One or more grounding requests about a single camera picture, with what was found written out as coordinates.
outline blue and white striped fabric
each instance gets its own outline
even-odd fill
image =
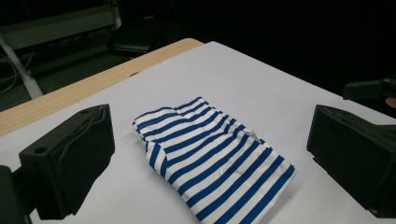
[[[202,97],[136,118],[149,165],[202,223],[257,223],[294,167]]]

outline black plastic mount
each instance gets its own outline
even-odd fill
[[[376,99],[379,96],[396,97],[396,79],[350,82],[344,87],[344,100]]]
[[[21,167],[0,166],[0,223],[75,215],[115,150],[109,105],[77,114],[20,152]]]
[[[375,217],[396,217],[396,126],[317,105],[307,150]]]

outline blue stripe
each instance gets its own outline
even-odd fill
[[[214,142],[216,139],[222,137],[225,133],[227,133],[230,130],[230,127],[234,124],[234,120],[231,120],[231,123],[227,124],[226,127],[224,128],[224,132],[223,133],[218,133],[215,134],[213,136],[210,136],[209,138],[206,138],[206,140],[199,145],[198,147],[196,147],[193,150],[190,150],[188,152],[186,152],[185,154],[182,154],[176,158],[173,158],[172,160],[170,160],[168,162],[168,166],[173,166],[178,162],[184,161],[186,159],[188,159],[190,156],[192,156],[193,154],[195,154],[196,152],[198,152],[199,150],[201,150],[202,148],[206,147],[209,143]]]
[[[244,129],[247,128],[247,127],[246,127],[245,125],[243,125],[243,124],[240,124],[239,127],[241,128],[241,130],[244,130]]]
[[[194,130],[197,130],[199,128],[205,127],[207,124],[213,122],[213,120],[216,118],[216,116],[218,114],[219,113],[214,113],[209,119],[206,119],[206,120],[204,120],[201,123],[197,123],[197,124],[191,125],[190,127],[186,127],[184,129],[177,130],[174,133],[170,133],[170,134],[166,135],[163,138],[156,139],[155,142],[156,143],[166,142],[166,141],[169,141],[169,140],[171,140],[173,138],[179,137],[182,134],[190,133],[190,132],[192,132]]]
[[[193,207],[196,203],[198,203],[199,201],[201,201],[204,197],[206,197],[209,193],[213,192],[214,190],[216,190],[219,186],[221,186],[235,171],[236,169],[238,169],[241,164],[248,158],[248,156],[250,156],[250,154],[256,149],[255,146],[251,146],[250,148],[248,148],[243,155],[241,155],[241,157],[238,158],[238,160],[236,160],[233,165],[228,168],[228,170],[226,172],[224,172],[224,174],[217,179],[215,182],[213,182],[211,185],[209,185],[208,187],[206,187],[205,189],[202,189],[201,191],[199,191],[198,193],[196,193],[194,196],[192,196],[188,201],[186,201],[186,204],[189,207]],[[264,157],[268,157],[272,152],[271,148],[267,148],[264,150],[264,152],[262,153],[262,155]]]
[[[209,160],[213,155],[217,154],[219,151],[223,150],[225,147],[231,144],[231,142],[235,139],[234,136],[228,137],[226,140],[224,140],[222,143],[218,144],[216,147],[208,151],[203,157],[201,157],[199,160],[175,171],[168,179],[168,182],[170,184],[173,184],[179,177],[182,175],[188,173],[192,169],[200,166],[202,163],[205,161]]]
[[[209,216],[213,211],[215,211],[217,208],[219,208],[228,198],[230,198],[231,195],[233,195],[233,193],[237,189],[239,189],[245,183],[246,180],[248,180],[250,178],[250,176],[259,168],[259,166],[262,165],[262,163],[265,161],[266,158],[267,157],[259,156],[259,158],[257,158],[257,160],[255,160],[249,166],[249,168],[247,168],[247,170],[243,174],[241,174],[241,176],[221,196],[219,196],[215,201],[213,201],[210,205],[208,205],[206,208],[201,210],[196,215],[198,217],[198,219],[203,220],[204,218]],[[273,166],[275,166],[275,165],[276,165],[276,167],[278,166],[278,164],[276,164],[276,161],[274,161],[273,164],[271,164],[271,166],[263,173],[263,175],[259,178],[259,180],[256,183],[260,184],[261,182],[265,181],[266,178],[268,178],[268,176],[274,172]],[[229,220],[229,218],[231,218],[233,216],[234,212],[239,210],[236,207],[242,207],[242,205],[245,204],[246,201],[243,201],[242,199],[247,198],[252,192],[256,192],[259,188],[255,188],[254,186],[260,186],[260,185],[256,185],[256,184],[253,185],[247,191],[247,193],[244,196],[242,196],[238,200],[238,202],[236,204],[234,204],[232,206],[232,208],[230,208],[230,210],[228,210],[224,214],[223,217],[220,218],[219,223],[226,223],[227,220]]]
[[[145,149],[146,149],[146,153],[148,153],[148,151],[149,151],[149,142],[146,142]]]
[[[157,118],[149,119],[149,120],[146,120],[144,122],[141,122],[140,124],[137,125],[137,129],[138,130],[142,130],[145,127],[149,126],[150,124],[158,123],[158,122],[161,122],[161,121],[163,121],[165,119],[168,119],[168,118],[171,118],[171,117],[175,117],[175,116],[178,116],[178,113],[172,112],[172,113],[163,114],[163,115],[161,115],[161,116],[159,116]]]
[[[155,170],[154,165],[155,161],[157,160],[158,154],[160,153],[160,146],[157,144],[154,145],[152,151],[151,151],[151,156],[149,157],[149,165]]]
[[[164,107],[158,108],[158,109],[156,109],[156,110],[146,112],[146,113],[140,115],[139,117],[137,117],[137,118],[134,119],[134,120],[140,119],[140,118],[142,118],[142,117],[144,117],[144,116],[146,116],[146,115],[149,115],[149,114],[155,114],[155,113],[157,113],[157,112],[159,112],[159,111],[161,111],[161,110],[165,110],[165,109],[173,109],[173,108],[172,108],[172,107],[169,107],[169,106],[164,106]]]
[[[288,170],[275,182],[270,190],[262,197],[262,199],[256,204],[256,206],[245,216],[241,223],[251,223],[256,218],[264,207],[271,202],[279,190],[285,185],[285,183],[291,178],[294,173],[294,167],[289,166]]]
[[[172,152],[174,152],[174,151],[176,151],[176,150],[179,150],[179,149],[181,149],[181,148],[183,148],[183,147],[186,147],[186,146],[189,146],[189,145],[191,145],[191,144],[194,144],[195,142],[197,142],[197,141],[199,141],[199,140],[201,140],[201,139],[204,139],[205,137],[209,136],[209,135],[212,134],[213,132],[219,130],[219,129],[221,128],[221,126],[223,125],[223,123],[225,122],[225,120],[226,120],[225,117],[222,118],[222,119],[219,121],[219,123],[218,123],[216,126],[214,126],[212,129],[207,130],[207,131],[205,131],[205,132],[203,132],[203,133],[199,133],[199,134],[195,135],[194,137],[189,138],[189,139],[187,139],[187,140],[185,140],[185,141],[183,141],[183,142],[179,142],[179,143],[177,143],[177,144],[174,144],[174,145],[172,145],[172,146],[166,148],[166,149],[165,149],[165,152],[166,152],[166,153],[172,153]]]
[[[207,102],[202,102],[202,103],[198,104],[196,107],[191,108],[190,110],[187,110],[187,111],[185,111],[183,113],[180,113],[180,115],[181,116],[185,116],[185,115],[187,115],[187,114],[189,114],[191,112],[195,112],[195,111],[197,111],[199,108],[201,108],[204,105],[208,105],[208,103]]]
[[[170,122],[170,123],[164,125],[164,126],[161,127],[161,128],[154,129],[154,130],[151,131],[151,132],[147,132],[147,133],[144,134],[145,137],[143,138],[143,140],[146,141],[146,138],[147,138],[147,137],[152,136],[152,135],[155,135],[155,134],[158,134],[158,133],[162,133],[162,132],[167,131],[167,130],[170,130],[170,129],[172,129],[173,127],[177,126],[178,124],[193,122],[193,121],[195,121],[196,119],[202,117],[202,116],[203,116],[204,114],[206,114],[209,110],[210,110],[210,108],[207,108],[206,110],[202,111],[200,114],[195,115],[195,116],[191,117],[190,119],[180,118],[180,119],[174,120],[174,121],[172,121],[172,122]]]
[[[183,109],[183,108],[185,108],[185,107],[187,107],[187,106],[190,106],[190,105],[195,104],[195,102],[197,102],[197,101],[199,101],[199,100],[201,100],[201,99],[203,99],[203,98],[202,98],[201,96],[198,96],[197,98],[195,98],[195,99],[192,100],[191,102],[186,103],[186,104],[184,104],[184,105],[180,105],[180,106],[176,107],[175,109],[181,110],[181,109]]]
[[[165,178],[165,176],[166,176],[166,169],[168,168],[167,163],[168,162],[167,162],[166,157],[163,158],[163,164],[161,164],[161,171],[160,171],[160,174],[163,178]]]
[[[220,145],[218,145],[217,147],[211,149],[208,153],[210,157],[214,156],[215,154],[219,153],[219,151],[223,150],[224,147],[227,147],[228,145],[231,144],[231,142],[235,139],[234,136],[231,136],[229,138],[227,138],[223,143],[221,143]],[[191,178],[190,180],[186,181],[183,185],[181,185],[177,192],[180,195],[183,195],[188,189],[190,189],[192,186],[200,183],[201,181],[203,181],[204,179],[206,179],[208,176],[210,176],[211,174],[213,174],[215,171],[217,171],[222,165],[224,165],[236,152],[238,152],[246,143],[246,141],[248,140],[247,136],[243,136],[241,141],[238,143],[238,145],[233,148],[229,153],[227,153],[227,155],[225,155],[222,159],[216,161],[214,164],[212,164],[210,167],[208,167],[205,171],[201,172],[200,174],[198,174],[197,176]],[[198,160],[195,163],[190,164],[189,166],[191,166],[191,169],[194,169],[195,167],[201,165],[202,163],[204,163],[205,161],[201,161]]]
[[[253,195],[259,191],[260,187],[265,181],[274,173],[284,159],[278,156],[274,162],[268,167],[268,169],[260,176],[260,178],[253,184],[253,186],[241,197],[239,200],[231,206],[231,208],[224,213],[215,223],[227,223],[234,215],[236,211],[239,211]]]

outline wooden table edge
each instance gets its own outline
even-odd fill
[[[51,115],[124,79],[204,43],[192,38],[154,50],[0,113],[0,136]]]

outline striped cloth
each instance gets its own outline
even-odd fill
[[[204,98],[134,120],[148,164],[202,223],[257,223],[294,167]]]

